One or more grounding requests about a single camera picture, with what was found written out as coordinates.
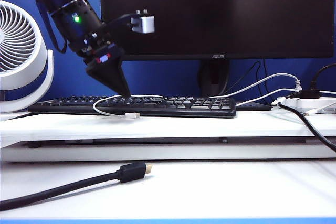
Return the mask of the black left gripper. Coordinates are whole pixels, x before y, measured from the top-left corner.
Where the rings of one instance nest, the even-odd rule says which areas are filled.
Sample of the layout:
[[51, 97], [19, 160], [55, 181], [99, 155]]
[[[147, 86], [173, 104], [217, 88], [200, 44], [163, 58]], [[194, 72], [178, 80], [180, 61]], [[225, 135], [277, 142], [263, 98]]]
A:
[[131, 93], [121, 67], [124, 53], [124, 49], [115, 43], [106, 45], [94, 52], [93, 59], [88, 62], [85, 71], [117, 94], [130, 97]]

